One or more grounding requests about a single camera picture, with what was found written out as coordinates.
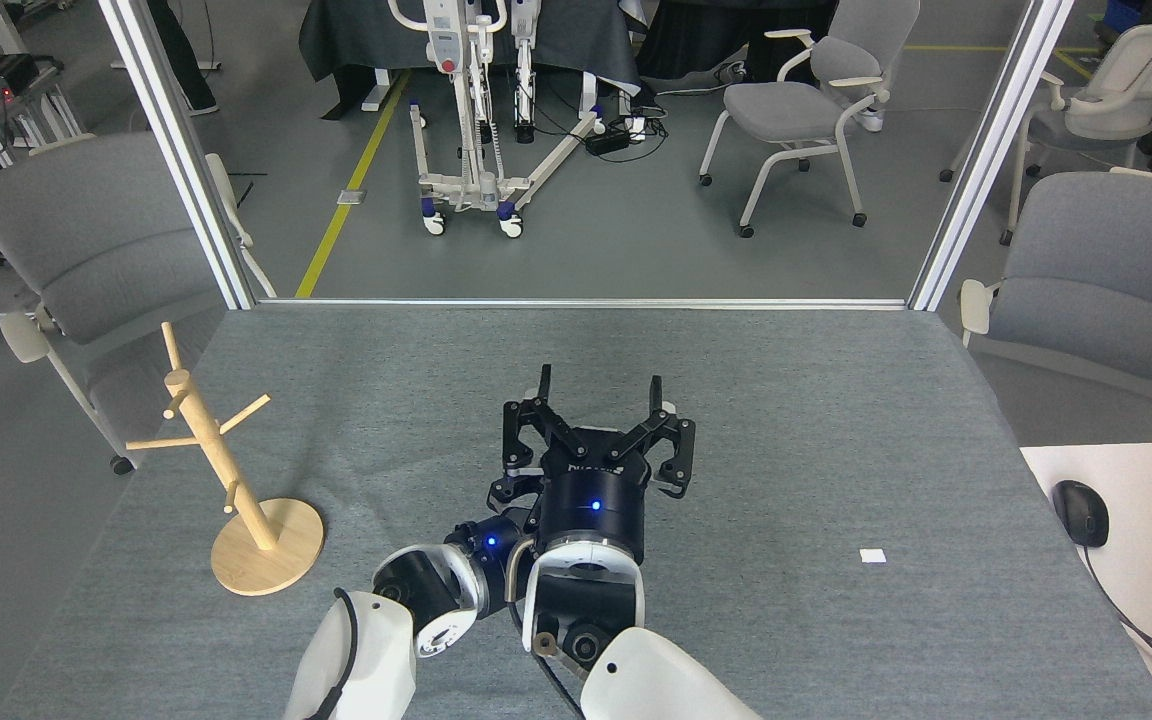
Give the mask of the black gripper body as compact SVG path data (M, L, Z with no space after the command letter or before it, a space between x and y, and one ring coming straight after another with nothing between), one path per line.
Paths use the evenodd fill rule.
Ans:
M566 541L609 541L644 561L644 503L649 464L643 452L605 457L620 441L620 430L576 429L588 455L576 457L550 442L541 456L545 473L539 497L539 548Z
M488 579L505 579L509 553L532 529L530 509L506 509L492 518L463 521L444 541L467 552Z

